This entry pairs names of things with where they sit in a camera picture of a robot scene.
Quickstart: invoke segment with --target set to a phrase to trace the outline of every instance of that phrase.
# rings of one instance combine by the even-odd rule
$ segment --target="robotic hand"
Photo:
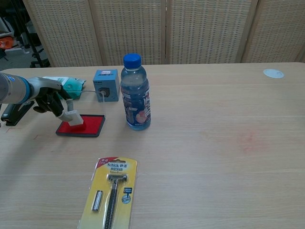
[[[68,112],[59,99],[60,95],[67,103]],[[73,110],[73,100],[63,89],[60,82],[40,77],[24,79],[20,76],[0,73],[0,104],[9,104],[3,116],[2,121],[7,121],[7,125],[16,125],[24,116],[36,100],[37,105],[34,110],[39,113],[51,111],[55,116],[69,125],[82,124],[82,118],[79,113]]]

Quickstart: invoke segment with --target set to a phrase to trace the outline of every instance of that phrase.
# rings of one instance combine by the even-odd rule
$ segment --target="table surface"
[[[67,75],[93,89],[97,69],[10,69]],[[304,229],[305,64],[145,66],[152,124],[141,132],[118,103],[98,138],[56,136],[60,121],[31,110],[0,128],[0,228],[76,229],[99,157],[138,160],[132,229]],[[263,74],[279,69],[283,79]]]

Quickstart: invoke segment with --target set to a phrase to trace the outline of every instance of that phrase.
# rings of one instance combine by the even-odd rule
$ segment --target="small box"
[[[120,96],[120,83],[117,69],[97,70],[93,79],[93,85],[99,102],[117,102]]]

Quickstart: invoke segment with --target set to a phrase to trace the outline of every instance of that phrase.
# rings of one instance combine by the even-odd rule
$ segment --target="water bottle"
[[[151,104],[146,71],[141,56],[130,53],[124,56],[121,73],[121,91],[128,125],[133,130],[144,130],[151,124]]]

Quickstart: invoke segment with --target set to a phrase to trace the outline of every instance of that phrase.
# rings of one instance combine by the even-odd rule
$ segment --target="bottle label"
[[[151,118],[151,102],[149,89],[145,92],[143,99],[133,100],[132,95],[123,93],[123,101],[127,121],[134,126],[145,125]]]

